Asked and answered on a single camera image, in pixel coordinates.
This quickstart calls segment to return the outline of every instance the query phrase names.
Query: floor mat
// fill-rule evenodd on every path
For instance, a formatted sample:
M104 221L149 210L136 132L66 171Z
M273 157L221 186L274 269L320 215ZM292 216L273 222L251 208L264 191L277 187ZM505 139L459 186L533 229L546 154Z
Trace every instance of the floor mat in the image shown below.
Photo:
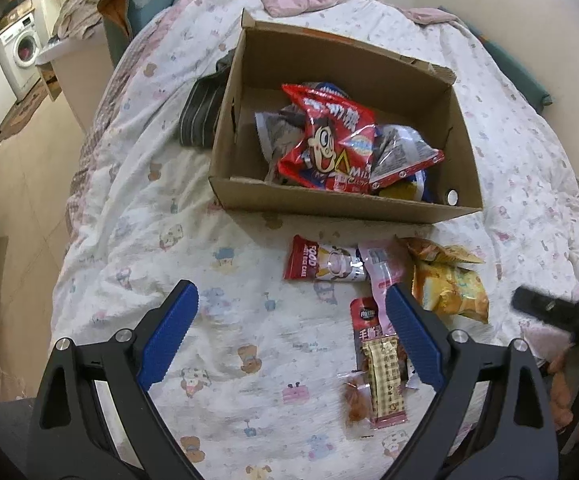
M39 81L21 102L15 103L1 123L0 142L20 132L47 95L47 88L43 81Z

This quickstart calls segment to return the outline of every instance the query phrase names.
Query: beige floor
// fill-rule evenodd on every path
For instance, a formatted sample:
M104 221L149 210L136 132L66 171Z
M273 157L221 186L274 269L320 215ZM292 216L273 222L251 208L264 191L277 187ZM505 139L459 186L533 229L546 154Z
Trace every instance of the beige floor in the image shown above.
M82 142L61 95L0 144L0 400L34 396L41 381Z

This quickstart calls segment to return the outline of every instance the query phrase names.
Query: bed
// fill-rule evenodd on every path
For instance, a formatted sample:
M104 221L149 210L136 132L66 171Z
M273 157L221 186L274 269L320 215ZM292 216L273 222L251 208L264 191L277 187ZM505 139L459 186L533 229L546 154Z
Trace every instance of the bed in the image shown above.
M130 44L84 145L68 203L71 245L54 290L52 342L105 340L134 327L178 280L199 314L150 396L206 479L380 478L433 391L407 390L409 421L347 438L338 374L355 368L349 303L368 283L287 282L295 234L341 245L420 236L473 250L489 324L457 317L476 340L507 344L541 330L509 311L522 284L558 296L579 286L579 189L548 124L460 23L421 28L372 0L279 21L327 30L452 68L485 209L432 226L227 212L208 184L210 153L182 148L176 123L192 85L234 48L260 0L178 0ZM136 463L104 388L110 430ZM476 421L473 397L462 433Z

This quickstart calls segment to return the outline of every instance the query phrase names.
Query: cardboard box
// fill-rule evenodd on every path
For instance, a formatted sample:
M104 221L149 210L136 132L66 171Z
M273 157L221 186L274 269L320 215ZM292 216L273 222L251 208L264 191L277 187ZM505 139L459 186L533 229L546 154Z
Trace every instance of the cardboard box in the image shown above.
M481 211L476 162L452 83L454 73L383 48L310 28L256 22L246 12L218 117L210 184L225 209L435 223ZM445 161L428 170L440 198L458 205L263 182L268 165L254 113L289 104L282 83L328 81L370 107L378 123L408 124Z

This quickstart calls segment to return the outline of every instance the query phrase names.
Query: dark striped cloth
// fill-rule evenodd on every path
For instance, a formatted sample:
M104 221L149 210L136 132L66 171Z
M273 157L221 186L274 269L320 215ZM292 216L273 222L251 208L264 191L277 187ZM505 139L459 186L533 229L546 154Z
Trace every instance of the dark striped cloth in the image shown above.
M218 112L228 84L234 50L216 63L216 72L201 77L192 88L178 120L181 146L211 148L218 122Z

